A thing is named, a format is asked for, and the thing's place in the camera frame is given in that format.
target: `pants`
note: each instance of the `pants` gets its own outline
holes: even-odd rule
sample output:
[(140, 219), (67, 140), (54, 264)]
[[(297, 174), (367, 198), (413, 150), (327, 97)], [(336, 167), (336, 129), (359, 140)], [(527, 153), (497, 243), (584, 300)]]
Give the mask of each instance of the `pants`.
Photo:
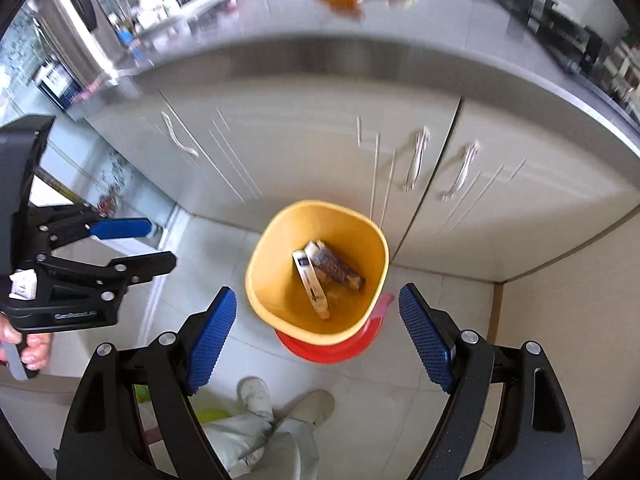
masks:
[[(272, 421), (243, 413), (202, 425), (211, 447), (231, 478), (241, 480), (315, 480), (318, 448), (313, 428), (286, 418), (271, 433)], [(177, 476), (164, 442), (149, 446), (156, 467)]]

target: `red base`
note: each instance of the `red base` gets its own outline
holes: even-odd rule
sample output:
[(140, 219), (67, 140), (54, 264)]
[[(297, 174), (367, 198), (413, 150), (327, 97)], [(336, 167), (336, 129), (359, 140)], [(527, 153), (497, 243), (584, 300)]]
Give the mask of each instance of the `red base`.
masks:
[(307, 361), (334, 364), (360, 355), (373, 342), (382, 326), (382, 319), (367, 319), (362, 328), (346, 341), (335, 345), (311, 345), (276, 330), (276, 335), (291, 352)]

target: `cabinet door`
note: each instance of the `cabinet door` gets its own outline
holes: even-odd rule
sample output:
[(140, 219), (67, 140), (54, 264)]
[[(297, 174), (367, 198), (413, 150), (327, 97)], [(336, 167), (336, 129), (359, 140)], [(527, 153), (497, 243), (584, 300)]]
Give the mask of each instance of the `cabinet door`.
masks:
[[(468, 146), (478, 143), (448, 202)], [(595, 236), (640, 202), (593, 155), (535, 124), (465, 102), (396, 263), (501, 282)]]
[[(242, 190), (244, 204), (216, 219), (262, 231), (297, 200), (326, 200), (372, 214), (378, 224), (384, 212), (392, 254), (433, 174), (459, 102), (425, 89), (316, 76), (246, 79), (163, 94)], [(412, 163), (417, 170), (420, 162), (416, 132), (425, 128), (420, 171), (412, 174), (413, 190), (404, 192)]]
[(106, 108), (89, 123), (167, 195), (196, 215), (241, 203), (231, 184), (162, 96)]

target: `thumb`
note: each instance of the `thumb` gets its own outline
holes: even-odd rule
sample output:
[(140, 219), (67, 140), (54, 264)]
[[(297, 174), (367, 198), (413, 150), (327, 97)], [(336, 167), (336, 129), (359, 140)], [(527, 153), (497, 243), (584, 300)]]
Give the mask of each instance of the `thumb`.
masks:
[(0, 340), (16, 345), (22, 341), (22, 334), (11, 326), (3, 314), (0, 314)]

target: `metal screw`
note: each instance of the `metal screw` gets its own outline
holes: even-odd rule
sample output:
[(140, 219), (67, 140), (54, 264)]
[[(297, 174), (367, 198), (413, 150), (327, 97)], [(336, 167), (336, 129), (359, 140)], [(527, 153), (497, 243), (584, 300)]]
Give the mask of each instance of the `metal screw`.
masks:
[(105, 355), (108, 355), (111, 353), (111, 345), (109, 343), (102, 343), (100, 346), (98, 346), (95, 352), (100, 357), (104, 357)]
[(524, 345), (524, 348), (527, 349), (527, 352), (530, 352), (533, 355), (538, 355), (542, 351), (542, 348), (540, 348), (540, 345), (535, 341), (529, 341), (526, 345)]
[(469, 343), (470, 345), (475, 345), (478, 342), (478, 334), (473, 330), (465, 330), (462, 333), (462, 341)]
[(165, 332), (161, 334), (160, 337), (158, 338), (158, 342), (162, 346), (172, 345), (175, 343), (175, 340), (176, 340), (176, 336), (173, 332)]

